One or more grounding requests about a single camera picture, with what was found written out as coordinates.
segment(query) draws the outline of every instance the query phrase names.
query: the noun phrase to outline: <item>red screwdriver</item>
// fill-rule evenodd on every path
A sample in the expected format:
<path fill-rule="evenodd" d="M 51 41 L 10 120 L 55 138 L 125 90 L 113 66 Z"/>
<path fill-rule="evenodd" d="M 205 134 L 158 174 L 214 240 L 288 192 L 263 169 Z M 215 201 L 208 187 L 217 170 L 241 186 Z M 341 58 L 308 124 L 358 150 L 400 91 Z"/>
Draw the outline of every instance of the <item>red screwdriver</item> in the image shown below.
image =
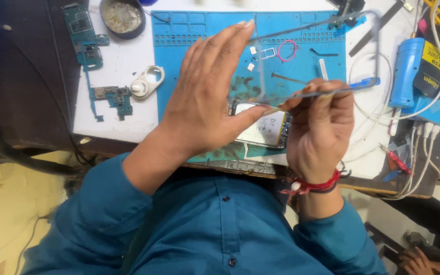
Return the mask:
<path fill-rule="evenodd" d="M 383 151 L 385 151 L 388 158 L 393 160 L 393 162 L 396 163 L 396 165 L 400 168 L 400 170 L 402 170 L 404 173 L 410 175 L 411 172 L 410 172 L 410 169 L 408 168 L 408 166 L 405 163 L 403 163 L 403 161 L 401 161 L 395 153 L 390 151 L 388 148 L 384 147 L 381 143 L 379 145 L 380 145 L 381 149 Z"/>

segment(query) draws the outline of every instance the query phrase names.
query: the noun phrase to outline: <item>blue silicone repair mat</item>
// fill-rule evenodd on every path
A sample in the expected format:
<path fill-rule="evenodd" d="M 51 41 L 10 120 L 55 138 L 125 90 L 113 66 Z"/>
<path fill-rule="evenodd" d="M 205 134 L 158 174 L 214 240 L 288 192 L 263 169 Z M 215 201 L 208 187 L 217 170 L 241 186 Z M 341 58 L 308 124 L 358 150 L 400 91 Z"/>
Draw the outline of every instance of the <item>blue silicone repair mat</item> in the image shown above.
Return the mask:
<path fill-rule="evenodd" d="M 157 108 L 159 121 L 166 108 L 169 97 L 180 73 L 181 61 L 188 47 L 199 37 L 206 38 L 218 33 L 223 28 L 242 20 L 255 20 L 255 36 L 266 35 L 301 25 L 327 20 L 335 11 L 310 12 L 198 12 L 198 11 L 152 11 L 152 31 L 154 36 L 154 53 L 157 66 L 162 66 L 165 72 L 164 82 L 157 89 Z M 346 80 L 346 41 L 345 27 L 337 30 L 328 29 L 327 25 L 319 25 L 311 29 L 299 30 L 278 37 L 262 39 L 256 45 L 248 45 L 241 55 L 239 65 L 230 85 L 229 97 L 248 99 L 260 93 L 260 83 L 264 81 L 266 96 L 283 97 L 302 89 L 304 84 L 287 81 L 272 74 L 281 75 L 308 82 L 322 77 L 319 60 L 324 59 L 329 79 Z M 251 54 L 250 47 L 257 51 L 268 48 L 278 49 L 285 40 L 296 43 L 297 49 L 293 59 L 283 62 L 278 56 L 263 60 L 263 80 L 260 79 L 257 54 Z M 294 45 L 285 43 L 280 49 L 280 56 L 289 59 Z M 252 63 L 253 71 L 248 70 Z M 249 145 L 248 157 L 283 153 L 284 150 Z M 243 143 L 231 144 L 194 157 L 190 161 L 243 159 L 245 147 Z"/>

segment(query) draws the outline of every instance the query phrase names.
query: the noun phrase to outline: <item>hand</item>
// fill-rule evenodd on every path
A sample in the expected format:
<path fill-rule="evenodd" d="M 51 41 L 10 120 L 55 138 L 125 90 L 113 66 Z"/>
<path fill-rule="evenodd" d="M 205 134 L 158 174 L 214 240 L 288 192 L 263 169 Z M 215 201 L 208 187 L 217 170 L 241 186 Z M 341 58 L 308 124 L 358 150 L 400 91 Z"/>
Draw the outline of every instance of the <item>hand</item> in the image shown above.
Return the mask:
<path fill-rule="evenodd" d="M 255 106 L 227 115 L 230 80 L 253 31 L 252 20 L 239 22 L 205 41 L 199 39 L 186 52 L 157 128 L 174 148 L 180 148 L 184 160 L 235 140 L 271 109 Z"/>
<path fill-rule="evenodd" d="M 409 275 L 434 275 L 431 263 L 418 247 L 415 252 L 406 250 L 404 256 L 400 256 L 403 261 L 400 267 L 405 269 Z"/>
<path fill-rule="evenodd" d="M 301 91 L 332 91 L 348 88 L 339 80 L 316 78 Z M 293 116 L 286 146 L 288 165 L 310 184 L 326 183 L 349 147 L 354 127 L 352 92 L 313 98 L 292 98 L 279 107 Z"/>

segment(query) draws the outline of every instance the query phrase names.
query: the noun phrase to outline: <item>teal shirt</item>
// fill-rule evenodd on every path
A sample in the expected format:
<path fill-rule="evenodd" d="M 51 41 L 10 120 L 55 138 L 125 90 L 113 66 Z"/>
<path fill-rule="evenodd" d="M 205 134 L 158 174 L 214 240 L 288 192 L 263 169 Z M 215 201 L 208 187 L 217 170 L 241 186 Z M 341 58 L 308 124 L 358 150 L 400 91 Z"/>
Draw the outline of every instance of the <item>teal shirt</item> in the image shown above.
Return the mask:
<path fill-rule="evenodd" d="M 126 156 L 88 172 L 22 274 L 386 274 L 349 203 L 292 230 L 273 195 L 245 180 L 166 183 L 150 197 L 125 177 Z"/>

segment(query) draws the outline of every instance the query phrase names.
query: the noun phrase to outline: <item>person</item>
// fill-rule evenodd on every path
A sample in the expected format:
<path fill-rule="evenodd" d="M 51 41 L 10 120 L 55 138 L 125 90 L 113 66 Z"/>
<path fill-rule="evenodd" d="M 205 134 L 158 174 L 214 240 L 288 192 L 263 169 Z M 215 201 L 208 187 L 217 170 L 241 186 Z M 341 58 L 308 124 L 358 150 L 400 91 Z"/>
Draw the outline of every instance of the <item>person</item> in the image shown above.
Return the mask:
<path fill-rule="evenodd" d="M 408 275 L 434 275 L 434 271 L 440 274 L 440 262 L 429 261 L 427 256 L 419 249 L 414 247 L 413 250 L 406 250 L 405 255 L 400 256 L 403 268 Z"/>
<path fill-rule="evenodd" d="M 400 211 L 416 224 L 436 234 L 434 245 L 430 245 L 418 232 L 406 234 L 404 238 L 410 246 L 418 247 L 420 251 L 423 251 L 431 262 L 440 262 L 440 201 L 436 198 L 406 197 L 402 200 L 384 200 L 384 202 Z"/>
<path fill-rule="evenodd" d="M 239 22 L 187 50 L 159 125 L 131 153 L 86 174 L 48 234 L 26 251 L 22 274 L 386 273 L 337 187 L 303 195 L 291 229 L 281 204 L 252 181 L 226 174 L 168 180 L 187 159 L 235 140 L 272 109 L 227 115 L 230 80 L 253 30 L 252 20 Z M 297 93 L 341 87 L 314 79 Z M 310 184 L 333 177 L 349 145 L 352 106 L 351 92 L 280 105 L 293 115 L 287 160 L 298 177 Z"/>

